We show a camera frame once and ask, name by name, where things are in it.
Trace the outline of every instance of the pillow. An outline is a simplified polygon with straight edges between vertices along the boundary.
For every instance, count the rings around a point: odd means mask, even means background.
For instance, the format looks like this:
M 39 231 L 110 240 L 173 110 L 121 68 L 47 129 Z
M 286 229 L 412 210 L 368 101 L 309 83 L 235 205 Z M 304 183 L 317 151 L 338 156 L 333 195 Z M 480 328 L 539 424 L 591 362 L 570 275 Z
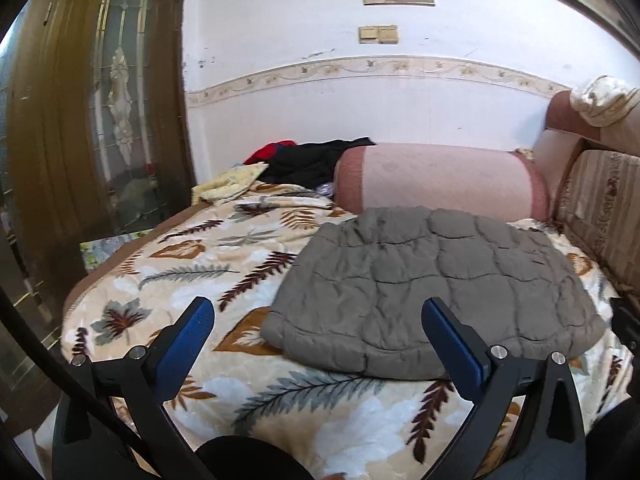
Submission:
M 379 144 L 347 150 L 335 172 L 336 203 L 424 206 L 503 222 L 547 220 L 548 195 L 536 165 L 519 153 L 439 144 Z

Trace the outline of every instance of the gray cushion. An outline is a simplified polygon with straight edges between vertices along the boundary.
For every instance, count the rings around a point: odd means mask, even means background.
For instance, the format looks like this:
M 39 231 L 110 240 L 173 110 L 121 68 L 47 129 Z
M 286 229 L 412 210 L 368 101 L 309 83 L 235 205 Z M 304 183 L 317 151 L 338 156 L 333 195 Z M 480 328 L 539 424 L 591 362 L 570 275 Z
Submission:
M 544 234 L 461 211 L 372 208 L 324 224 L 297 257 L 262 336 L 303 364 L 428 380 L 444 368 L 420 323 L 441 297 L 488 345 L 575 357 L 605 323 Z

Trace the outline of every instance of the black cable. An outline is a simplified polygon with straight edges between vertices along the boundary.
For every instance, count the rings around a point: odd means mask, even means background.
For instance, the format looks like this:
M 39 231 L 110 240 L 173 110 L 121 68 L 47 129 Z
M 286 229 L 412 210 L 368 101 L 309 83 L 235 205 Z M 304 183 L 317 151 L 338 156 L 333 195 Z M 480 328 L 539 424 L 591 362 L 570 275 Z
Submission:
M 0 322 L 24 350 L 25 354 L 65 392 L 70 399 L 78 402 L 90 415 L 119 436 L 131 449 L 135 450 L 150 465 L 154 460 L 146 443 L 106 406 L 89 394 L 50 354 L 31 331 L 4 290 L 0 287 Z

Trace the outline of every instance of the metal screw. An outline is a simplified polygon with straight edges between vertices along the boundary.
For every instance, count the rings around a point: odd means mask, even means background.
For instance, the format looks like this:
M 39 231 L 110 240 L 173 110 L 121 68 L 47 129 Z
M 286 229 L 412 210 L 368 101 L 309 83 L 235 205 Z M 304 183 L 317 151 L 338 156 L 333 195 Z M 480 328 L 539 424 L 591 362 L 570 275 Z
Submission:
M 504 359 L 507 357 L 508 352 L 504 346 L 495 345 L 491 347 L 491 354 L 498 359 Z
M 82 364 L 84 364 L 85 361 L 86 361 L 86 355 L 78 354 L 78 355 L 74 355 L 74 358 L 71 359 L 71 364 L 73 366 L 82 366 Z
M 564 358 L 564 356 L 560 353 L 560 352 L 553 352 L 551 354 L 551 359 L 553 360 L 553 362 L 555 362 L 557 365 L 563 365 L 564 362 L 566 361 L 566 359 Z
M 129 357 L 132 359 L 140 359 L 143 358 L 146 354 L 146 346 L 134 346 L 131 350 L 129 350 Z

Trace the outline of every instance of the decorative wall border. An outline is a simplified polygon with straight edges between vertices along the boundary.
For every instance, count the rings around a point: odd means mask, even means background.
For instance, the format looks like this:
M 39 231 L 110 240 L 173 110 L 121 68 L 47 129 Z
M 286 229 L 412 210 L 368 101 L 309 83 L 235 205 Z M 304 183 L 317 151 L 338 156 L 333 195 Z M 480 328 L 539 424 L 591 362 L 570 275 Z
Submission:
M 343 57 L 265 70 L 199 92 L 187 92 L 187 108 L 196 108 L 269 88 L 368 76 L 457 79 L 513 88 L 549 98 L 561 90 L 568 89 L 560 83 L 526 72 L 464 59 L 425 56 Z

